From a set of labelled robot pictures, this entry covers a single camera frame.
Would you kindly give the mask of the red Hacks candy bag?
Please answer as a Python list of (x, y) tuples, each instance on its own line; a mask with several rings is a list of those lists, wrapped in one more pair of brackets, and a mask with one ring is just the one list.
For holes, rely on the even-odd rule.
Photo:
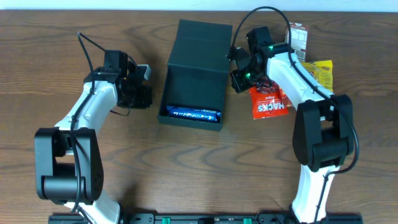
[(279, 86), (272, 82), (272, 86), (258, 83), (249, 89), (252, 101), (253, 119), (264, 119), (276, 116), (284, 116), (289, 113), (282, 102)]

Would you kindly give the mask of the blue cookie packet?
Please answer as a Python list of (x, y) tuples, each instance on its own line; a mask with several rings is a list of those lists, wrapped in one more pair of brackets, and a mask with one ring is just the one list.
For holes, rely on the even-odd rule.
[(176, 118), (206, 121), (212, 123), (219, 122), (221, 118), (221, 113), (214, 110), (187, 108), (174, 105), (168, 105), (166, 106), (166, 109), (169, 116), (173, 116)]

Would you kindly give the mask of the black gift box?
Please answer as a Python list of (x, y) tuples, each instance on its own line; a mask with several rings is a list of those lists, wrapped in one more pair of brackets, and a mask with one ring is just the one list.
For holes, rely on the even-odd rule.
[(160, 124), (220, 131), (218, 121), (195, 121), (171, 117), (168, 106), (223, 112), (229, 77), (232, 26), (179, 20), (159, 108)]

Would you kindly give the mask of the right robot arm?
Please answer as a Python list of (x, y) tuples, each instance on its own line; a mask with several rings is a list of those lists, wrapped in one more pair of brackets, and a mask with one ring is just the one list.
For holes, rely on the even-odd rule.
[(275, 43), (267, 27), (253, 29), (249, 50), (230, 47), (228, 59), (237, 66), (230, 73), (232, 87), (241, 93), (259, 82), (278, 85), (296, 110), (292, 146), (299, 161), (296, 196), (285, 223), (353, 223), (348, 215), (329, 215), (326, 201), (334, 177), (345, 169), (348, 155), (358, 154), (353, 105), (347, 95), (335, 95), (305, 69), (291, 41)]

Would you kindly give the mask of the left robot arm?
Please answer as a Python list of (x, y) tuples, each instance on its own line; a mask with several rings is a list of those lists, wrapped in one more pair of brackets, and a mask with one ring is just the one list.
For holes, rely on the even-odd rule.
[(146, 109), (151, 69), (120, 50), (105, 50), (103, 66), (91, 68), (73, 108), (52, 128), (34, 136), (36, 192), (75, 214), (67, 222), (124, 223), (121, 206), (103, 188), (97, 134), (115, 107)]

